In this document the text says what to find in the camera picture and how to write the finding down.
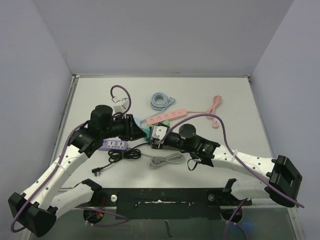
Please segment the teal charger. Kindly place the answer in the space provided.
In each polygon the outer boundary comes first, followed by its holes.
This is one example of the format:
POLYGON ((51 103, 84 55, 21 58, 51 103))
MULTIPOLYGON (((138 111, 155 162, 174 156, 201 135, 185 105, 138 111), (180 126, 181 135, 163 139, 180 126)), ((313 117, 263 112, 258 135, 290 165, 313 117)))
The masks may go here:
POLYGON ((151 137, 152 129, 150 127, 143 127, 142 131, 146 134, 146 137, 145 137, 146 139, 151 137))

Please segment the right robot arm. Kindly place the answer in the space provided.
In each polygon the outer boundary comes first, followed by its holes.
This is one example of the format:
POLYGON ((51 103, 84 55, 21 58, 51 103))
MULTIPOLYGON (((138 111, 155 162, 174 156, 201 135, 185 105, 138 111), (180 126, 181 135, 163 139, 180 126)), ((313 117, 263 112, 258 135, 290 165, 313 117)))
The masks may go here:
POLYGON ((196 128, 188 123, 178 132, 172 132, 164 125, 153 126, 150 136, 154 149, 172 148, 188 153, 196 164, 252 176, 252 180, 244 182, 234 180, 231 187, 222 192, 227 204, 233 205, 243 199, 269 198, 287 208, 299 206, 297 196, 303 178, 286 156, 259 157, 232 150, 227 144, 197 135, 196 128))

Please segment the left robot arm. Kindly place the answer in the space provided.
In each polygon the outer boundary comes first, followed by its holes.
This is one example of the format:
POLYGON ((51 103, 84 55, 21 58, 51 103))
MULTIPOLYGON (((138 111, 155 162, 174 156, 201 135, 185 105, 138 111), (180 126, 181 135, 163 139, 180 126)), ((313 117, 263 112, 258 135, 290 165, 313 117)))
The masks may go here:
POLYGON ((98 105, 90 119, 77 126, 68 136, 59 157, 48 169, 22 193, 13 193, 8 204, 13 216, 10 229, 17 232, 15 223, 42 237, 53 227, 56 220, 78 205, 100 203, 101 186, 90 179, 83 180, 75 188, 58 195, 58 191, 73 172, 98 150, 103 141, 119 138, 135 141, 146 137, 136 124, 132 114, 115 117, 113 109, 98 105))

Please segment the green power strip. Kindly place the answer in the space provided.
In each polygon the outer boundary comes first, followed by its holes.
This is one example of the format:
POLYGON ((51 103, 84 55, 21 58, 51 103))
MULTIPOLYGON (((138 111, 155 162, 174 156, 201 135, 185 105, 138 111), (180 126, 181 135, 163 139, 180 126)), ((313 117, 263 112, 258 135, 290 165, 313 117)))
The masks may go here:
POLYGON ((180 141, 179 140, 166 139, 161 142, 170 147, 169 149, 163 149, 163 150, 170 150, 170 151, 179 151, 180 150, 180 148, 179 148, 180 141))

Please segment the blue round power strip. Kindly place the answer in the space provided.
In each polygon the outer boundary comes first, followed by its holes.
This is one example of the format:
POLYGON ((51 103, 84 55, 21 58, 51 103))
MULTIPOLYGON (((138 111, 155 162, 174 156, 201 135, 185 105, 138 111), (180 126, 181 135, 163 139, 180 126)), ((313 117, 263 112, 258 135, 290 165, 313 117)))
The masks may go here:
POLYGON ((134 122, 135 122, 135 124, 136 124, 137 126, 140 126, 140 125, 141 125, 141 122, 140 122, 140 120, 139 120, 137 117, 134 117, 133 119, 134 119, 134 122))

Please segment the purple power strip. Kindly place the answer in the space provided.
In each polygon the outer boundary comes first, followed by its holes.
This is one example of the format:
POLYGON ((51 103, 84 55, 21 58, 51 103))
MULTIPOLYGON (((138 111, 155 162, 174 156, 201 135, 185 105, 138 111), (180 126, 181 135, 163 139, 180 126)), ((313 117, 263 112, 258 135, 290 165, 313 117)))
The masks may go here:
POLYGON ((105 139, 102 142, 102 146, 99 148, 100 151, 126 151, 128 149, 128 143, 122 140, 112 140, 112 139, 105 139))

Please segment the pink power strip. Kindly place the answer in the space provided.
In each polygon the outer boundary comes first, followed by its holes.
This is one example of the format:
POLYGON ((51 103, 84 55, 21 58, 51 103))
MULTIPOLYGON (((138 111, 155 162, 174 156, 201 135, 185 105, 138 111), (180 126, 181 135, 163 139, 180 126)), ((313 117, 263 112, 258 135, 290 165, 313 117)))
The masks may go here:
POLYGON ((146 119, 148 125, 154 125, 163 121, 172 121, 187 116, 188 112, 185 108, 165 112, 146 119))

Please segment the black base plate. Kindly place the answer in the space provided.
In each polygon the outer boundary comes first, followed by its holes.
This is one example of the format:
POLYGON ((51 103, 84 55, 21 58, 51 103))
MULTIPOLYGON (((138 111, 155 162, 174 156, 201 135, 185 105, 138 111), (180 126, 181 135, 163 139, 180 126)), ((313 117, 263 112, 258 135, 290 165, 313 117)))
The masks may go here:
POLYGON ((227 219, 240 200, 218 188, 102 188, 86 207, 115 208, 129 220, 227 219))

